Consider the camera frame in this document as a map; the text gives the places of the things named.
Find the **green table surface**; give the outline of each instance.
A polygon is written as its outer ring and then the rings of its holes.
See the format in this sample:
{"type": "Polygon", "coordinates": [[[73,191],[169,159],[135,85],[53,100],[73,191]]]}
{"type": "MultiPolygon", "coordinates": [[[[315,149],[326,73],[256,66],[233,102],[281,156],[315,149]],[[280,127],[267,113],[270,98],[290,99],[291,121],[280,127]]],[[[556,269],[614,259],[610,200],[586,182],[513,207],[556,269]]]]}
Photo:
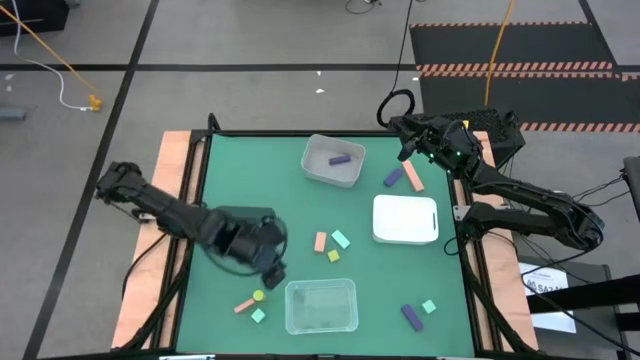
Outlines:
{"type": "Polygon", "coordinates": [[[300,160],[307,138],[214,136],[204,188],[209,207],[272,207],[286,223],[287,277],[256,308],[233,308],[262,288],[259,276],[237,277],[216,268],[199,247],[193,259],[177,349],[184,352],[472,357],[473,345],[460,261],[443,252],[455,235],[446,174],[421,155],[411,160],[425,185],[415,193],[406,176],[393,187],[384,178],[401,167],[397,138],[343,138],[363,145],[366,157],[355,186],[343,189],[304,176],[300,160]],[[439,238],[423,246],[392,245],[372,238],[373,198],[378,194],[426,196],[438,206],[439,238]],[[351,241],[342,250],[330,233],[351,241]],[[313,251],[315,234],[328,233],[330,263],[313,251]],[[294,280],[349,278],[356,284],[359,326],[353,332],[291,335],[285,330],[284,289],[294,280]],[[437,306],[426,314],[420,305],[437,306]],[[424,323],[415,332],[400,308],[410,304],[424,323]]]}

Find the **orange block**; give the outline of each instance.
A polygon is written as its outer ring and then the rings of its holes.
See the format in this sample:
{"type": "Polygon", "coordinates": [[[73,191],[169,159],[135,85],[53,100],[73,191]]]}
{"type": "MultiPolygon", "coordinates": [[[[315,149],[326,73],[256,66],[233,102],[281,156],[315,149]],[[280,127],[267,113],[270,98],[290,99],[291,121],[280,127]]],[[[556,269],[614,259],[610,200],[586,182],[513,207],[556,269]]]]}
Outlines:
{"type": "Polygon", "coordinates": [[[255,301],[255,300],[253,300],[253,299],[249,299],[249,300],[247,300],[247,301],[243,302],[242,304],[240,304],[240,305],[236,306],[236,307],[233,309],[233,312],[234,312],[234,313],[236,313],[236,314],[241,313],[241,312],[243,312],[243,311],[247,310],[248,308],[250,308],[250,307],[251,307],[253,304],[255,304],[255,303],[256,303],[256,301],[255,301]]]}
{"type": "Polygon", "coordinates": [[[317,253],[324,252],[324,244],[327,242],[327,233],[316,233],[316,245],[313,247],[313,251],[317,253]]]}
{"type": "Polygon", "coordinates": [[[416,172],[416,169],[413,167],[413,164],[411,163],[411,161],[409,160],[403,161],[402,167],[404,168],[404,172],[407,173],[407,176],[409,177],[409,181],[411,181],[411,186],[413,186],[413,190],[415,192],[420,192],[424,190],[422,181],[420,181],[420,178],[418,177],[418,173],[416,172]]]}

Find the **yellow cable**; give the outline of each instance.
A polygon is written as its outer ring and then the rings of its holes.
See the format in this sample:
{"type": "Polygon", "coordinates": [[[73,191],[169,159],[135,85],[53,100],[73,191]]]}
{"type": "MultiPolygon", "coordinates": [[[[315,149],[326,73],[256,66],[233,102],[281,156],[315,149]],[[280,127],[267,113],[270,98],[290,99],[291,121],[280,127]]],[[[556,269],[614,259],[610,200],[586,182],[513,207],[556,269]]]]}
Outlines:
{"type": "Polygon", "coordinates": [[[487,73],[487,84],[484,89],[484,106],[487,106],[487,104],[489,104],[489,88],[491,87],[491,74],[493,73],[493,64],[496,61],[496,55],[498,55],[498,49],[500,48],[500,41],[502,41],[502,34],[504,33],[504,28],[509,22],[509,15],[511,15],[511,9],[513,8],[514,2],[515,0],[509,0],[507,13],[504,15],[504,20],[502,20],[502,26],[500,26],[500,32],[498,33],[496,45],[493,47],[493,54],[491,54],[491,61],[489,61],[489,72],[487,73]]]}
{"type": "Polygon", "coordinates": [[[91,90],[93,90],[95,92],[99,92],[98,89],[95,88],[95,86],[91,85],[80,74],[78,74],[73,69],[73,67],[71,67],[71,65],[69,65],[66,61],[64,61],[64,59],[61,58],[58,54],[56,54],[56,52],[53,51],[53,49],[51,49],[49,47],[49,45],[47,45],[42,39],[40,39],[40,37],[38,35],[36,35],[36,33],[34,33],[31,29],[29,29],[29,27],[27,25],[23,24],[22,21],[18,20],[15,16],[13,16],[13,14],[9,10],[7,10],[2,5],[0,5],[0,10],[2,10],[2,12],[7,14],[7,16],[10,17],[13,21],[15,21],[16,23],[20,24],[20,26],[22,26],[23,29],[27,30],[29,32],[29,34],[31,34],[31,36],[33,36],[36,40],[38,40],[40,45],[44,46],[44,48],[47,49],[51,53],[51,55],[55,56],[55,58],[58,59],[58,61],[60,61],[62,64],[64,64],[67,67],[67,69],[69,69],[69,71],[71,71],[73,73],[73,75],[75,75],[78,78],[78,80],[80,80],[83,84],[87,85],[89,87],[89,89],[91,89],[91,90]]]}

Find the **clear plastic container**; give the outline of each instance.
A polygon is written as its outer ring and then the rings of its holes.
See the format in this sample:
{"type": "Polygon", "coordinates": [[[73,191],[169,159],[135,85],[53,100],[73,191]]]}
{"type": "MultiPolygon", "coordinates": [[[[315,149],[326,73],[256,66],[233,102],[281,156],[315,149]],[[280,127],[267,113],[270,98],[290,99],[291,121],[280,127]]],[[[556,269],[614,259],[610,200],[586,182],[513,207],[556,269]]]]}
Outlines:
{"type": "Polygon", "coordinates": [[[350,279],[292,281],[285,288],[285,313],[291,335],[354,331],[356,284],[350,279]]]}
{"type": "Polygon", "coordinates": [[[304,150],[302,170],[312,179],[350,188],[360,176],[365,152],[360,144],[314,134],[309,137],[304,150]],[[329,159],[342,155],[349,155],[351,161],[329,165],[329,159]]]}

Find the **purple block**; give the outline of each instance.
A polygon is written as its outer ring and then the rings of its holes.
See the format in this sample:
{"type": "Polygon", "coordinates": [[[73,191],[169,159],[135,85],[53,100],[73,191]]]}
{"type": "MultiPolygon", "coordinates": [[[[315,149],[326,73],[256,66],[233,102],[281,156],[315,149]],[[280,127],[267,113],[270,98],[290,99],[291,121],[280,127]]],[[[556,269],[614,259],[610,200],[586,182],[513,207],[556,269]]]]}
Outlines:
{"type": "Polygon", "coordinates": [[[398,179],[400,179],[401,176],[402,170],[395,169],[391,172],[391,174],[389,174],[389,176],[387,176],[386,179],[384,179],[384,184],[387,185],[387,187],[391,187],[393,184],[395,184],[396,181],[398,181],[398,179]]]}
{"type": "Polygon", "coordinates": [[[413,326],[413,330],[420,331],[424,328],[420,319],[418,319],[418,315],[416,315],[415,311],[411,308],[411,305],[407,304],[400,308],[404,316],[409,320],[411,326],[413,326]]]}
{"type": "Polygon", "coordinates": [[[329,165],[338,165],[338,164],[342,164],[349,161],[351,161],[351,156],[342,155],[342,156],[329,159],[329,165]]]}

